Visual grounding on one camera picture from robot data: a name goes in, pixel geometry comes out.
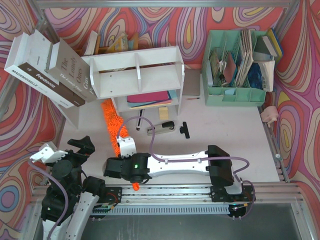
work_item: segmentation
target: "colorful swirl pattern backdrop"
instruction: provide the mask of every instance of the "colorful swirl pattern backdrop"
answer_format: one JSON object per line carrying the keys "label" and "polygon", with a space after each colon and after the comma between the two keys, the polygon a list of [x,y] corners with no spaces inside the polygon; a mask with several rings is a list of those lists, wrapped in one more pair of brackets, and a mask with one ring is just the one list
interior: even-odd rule
{"label": "colorful swirl pattern backdrop", "polygon": [[[0,90],[13,38],[30,33],[36,19],[26,0],[0,0]],[[92,30],[100,46],[121,32],[139,34],[139,48],[180,47],[189,68],[200,68],[209,30],[273,27],[282,8],[52,8],[46,9],[58,35],[74,49]],[[291,26],[281,35],[284,58],[276,71],[276,92],[267,101],[280,113],[275,133],[290,177],[303,189],[312,216],[320,224],[320,1],[301,0]],[[41,144],[55,140],[62,115],[50,100],[20,84],[0,123],[0,239],[17,239],[33,187],[42,176],[27,164]]]}
{"label": "colorful swirl pattern backdrop", "polygon": [[274,132],[290,179],[298,182],[320,237],[320,1],[301,0],[281,35],[275,71]]}

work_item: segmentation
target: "book spine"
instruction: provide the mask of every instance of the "book spine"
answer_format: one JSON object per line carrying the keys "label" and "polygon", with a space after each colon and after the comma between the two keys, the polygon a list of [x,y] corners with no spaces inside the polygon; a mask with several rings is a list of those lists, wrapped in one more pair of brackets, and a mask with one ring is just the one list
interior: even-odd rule
{"label": "book spine", "polygon": [[88,103],[92,102],[97,99],[97,97],[92,94],[94,93],[94,90],[92,89],[91,83],[90,83],[90,67],[83,67],[84,72],[82,74],[85,75],[83,86],[81,83],[78,83],[76,79],[73,77],[70,77],[68,72],[66,70],[60,69],[58,67],[54,67],[52,69],[49,69],[47,72],[57,79],[60,83],[64,84],[68,89],[73,91],[75,94],[77,94],[82,99],[86,100]]}
{"label": "book spine", "polygon": [[51,100],[57,102],[59,105],[70,108],[73,107],[74,104],[67,101],[63,97],[61,97],[56,92],[53,92],[51,89],[46,87],[41,82],[34,79],[31,75],[29,75],[27,72],[24,72],[16,65],[11,65],[5,69],[8,73],[10,73],[15,78],[19,79],[20,81],[24,82],[25,84],[29,85],[33,89],[37,90],[38,92],[42,93],[43,95],[47,96]]}
{"label": "book spine", "polygon": [[79,107],[86,103],[85,100],[70,91],[66,86],[64,86],[63,84],[57,85],[55,82],[45,76],[42,72],[35,69],[29,63],[25,62],[18,67],[25,73],[28,73],[35,83],[45,85],[51,92],[60,95],[63,99],[69,101],[74,106]]}

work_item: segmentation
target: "white bookshelf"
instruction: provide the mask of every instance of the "white bookshelf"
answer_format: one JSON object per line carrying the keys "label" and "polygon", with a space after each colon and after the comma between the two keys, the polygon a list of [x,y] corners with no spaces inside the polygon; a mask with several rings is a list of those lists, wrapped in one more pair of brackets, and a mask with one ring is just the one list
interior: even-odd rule
{"label": "white bookshelf", "polygon": [[[90,81],[97,98],[110,98],[118,114],[143,109],[131,108],[127,96],[175,90],[177,98],[171,103],[145,109],[175,107],[179,115],[185,65],[178,46],[83,56],[82,59],[90,65]],[[82,107],[58,108],[68,122],[78,128]]]}

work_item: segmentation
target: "mint green desk organizer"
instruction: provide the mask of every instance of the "mint green desk organizer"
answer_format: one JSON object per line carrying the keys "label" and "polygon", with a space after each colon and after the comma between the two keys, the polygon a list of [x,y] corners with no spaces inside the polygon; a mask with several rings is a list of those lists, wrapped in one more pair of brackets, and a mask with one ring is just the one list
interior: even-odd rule
{"label": "mint green desk organizer", "polygon": [[[252,31],[251,41],[252,49],[255,49],[258,36],[266,35],[265,31]],[[232,87],[209,87],[207,81],[207,63],[211,57],[214,48],[224,48],[220,53],[220,57],[226,58],[228,51],[231,51],[233,59],[238,56],[241,44],[240,30],[210,30],[205,46],[202,61],[202,81],[204,88],[204,99],[207,106],[233,106],[233,107],[259,107],[265,102],[266,91],[250,87],[248,78],[246,78],[243,87],[236,87],[233,83]],[[234,89],[234,95],[225,95],[226,90]]]}

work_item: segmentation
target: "white tabletop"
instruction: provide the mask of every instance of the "white tabletop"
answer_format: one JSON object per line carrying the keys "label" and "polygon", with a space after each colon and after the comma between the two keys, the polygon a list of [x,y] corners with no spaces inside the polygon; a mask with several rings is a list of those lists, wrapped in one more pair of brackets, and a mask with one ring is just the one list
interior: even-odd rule
{"label": "white tabletop", "polygon": [[[257,107],[208,107],[201,93],[200,99],[187,100],[182,97],[181,113],[177,116],[174,106],[169,107],[169,120],[174,121],[176,130],[157,134],[153,145],[154,153],[161,155],[191,154],[217,145],[230,156],[242,157],[250,162],[249,168],[238,175],[252,182],[278,182],[279,177],[269,148],[268,140]],[[100,103],[103,100],[86,103],[80,107],[79,129],[65,123],[59,149],[76,148],[67,145],[69,139],[90,136],[95,146],[93,153],[82,169],[88,176],[105,179],[107,184],[128,184],[123,179],[103,177],[102,166],[106,159],[114,157],[107,126]],[[137,111],[122,113],[124,119],[137,116]],[[166,121],[159,120],[158,108],[145,110],[144,116],[157,125]],[[179,128],[186,122],[190,139],[180,134]],[[148,123],[142,122],[140,131],[136,130],[136,120],[126,127],[133,137],[137,152],[147,153],[151,136],[147,136]],[[233,160],[234,169],[245,163]],[[210,183],[210,178],[197,174],[172,174],[160,176],[149,181],[150,184],[195,184]]]}

